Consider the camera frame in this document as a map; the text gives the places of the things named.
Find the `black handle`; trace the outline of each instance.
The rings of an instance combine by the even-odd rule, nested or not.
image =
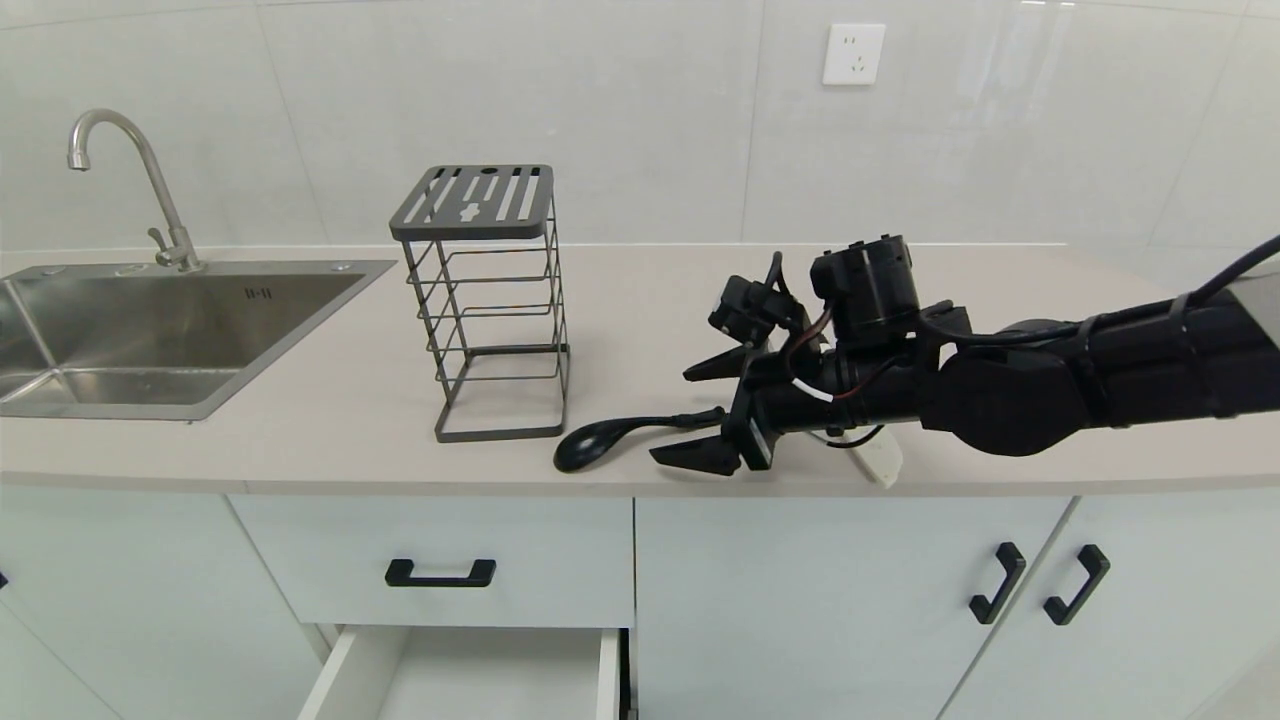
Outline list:
[[[1000,583],[996,598],[987,600],[984,594],[975,594],[969,600],[969,610],[973,610],[973,616],[982,625],[996,621],[996,616],[1005,609],[1009,596],[1014,594],[1014,587],[1027,570],[1027,560],[1023,559],[1021,552],[1018,552],[1018,546],[1011,542],[1000,543],[1000,547],[996,548],[996,560],[1000,560],[1005,568],[1005,582]]]
[[[387,566],[387,584],[393,588],[486,588],[497,569],[494,560],[476,560],[466,578],[410,578],[413,561],[397,557]]]
[[[1075,593],[1075,600],[1071,601],[1071,605],[1062,602],[1062,598],[1056,594],[1044,601],[1044,612],[1048,614],[1050,620],[1055,625],[1066,625],[1075,619],[1075,614],[1080,611],[1080,607],[1084,607],[1084,602],[1089,600],[1089,596],[1097,589],[1098,583],[1102,582],[1107,570],[1111,569],[1111,561],[1107,560],[1106,555],[1102,555],[1102,551],[1096,544],[1082,547],[1080,553],[1075,557],[1089,571],[1089,579],[1084,582],[1080,592]]]

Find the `stainless steel sink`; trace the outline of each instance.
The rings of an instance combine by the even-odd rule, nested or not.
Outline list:
[[[202,420],[392,265],[28,268],[0,281],[0,415]]]

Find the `metal rack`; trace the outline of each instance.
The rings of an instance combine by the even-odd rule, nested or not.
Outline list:
[[[554,437],[564,430],[570,345],[564,320],[553,174],[548,165],[440,165],[422,176],[390,222],[404,249],[406,283],[417,299],[426,350],[444,406],[435,423],[439,442]],[[500,268],[507,272],[497,273]],[[534,323],[541,337],[534,341]],[[480,323],[495,325],[489,336]],[[484,373],[481,359],[506,360]],[[529,366],[520,363],[530,360]],[[553,420],[451,429],[451,415],[474,383],[503,386],[492,397],[525,397],[511,383],[554,383],[547,400]]]

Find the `white countertop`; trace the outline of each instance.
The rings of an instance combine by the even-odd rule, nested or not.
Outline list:
[[[772,247],[570,246],[562,250],[572,343],[568,427],[728,406],[733,382],[686,383],[727,350],[707,313],[730,274],[763,277]],[[791,288],[808,291],[820,251],[788,246]],[[1079,319],[1167,293],[1061,247],[913,246],[922,304],[952,299],[977,332],[1015,320]],[[648,434],[593,469],[550,464],[557,438],[436,443],[442,391],[424,350],[398,246],[207,250],[211,261],[401,258],[372,286],[207,420],[0,419],[0,482],[122,489],[468,496],[977,496],[1152,492],[1280,484],[1280,414],[1085,430],[1030,457],[997,457],[916,424],[893,425],[905,464],[884,491],[847,452],[786,436],[767,473],[732,478],[657,466]],[[29,265],[138,263],[148,252],[0,256]],[[812,295],[805,293],[806,300]]]

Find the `faucet handle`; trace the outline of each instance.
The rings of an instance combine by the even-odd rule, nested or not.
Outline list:
[[[160,246],[161,252],[169,250],[169,246],[165,245],[164,242],[164,233],[160,232],[160,228],[147,228],[147,234],[151,236],[151,240],[156,241],[156,245]]]
[[[161,268],[172,268],[177,265],[178,259],[173,256],[174,247],[165,245],[164,233],[160,232],[160,228],[147,228],[147,234],[150,234],[151,240],[156,241],[156,245],[160,246],[160,252],[156,252],[156,264]]]

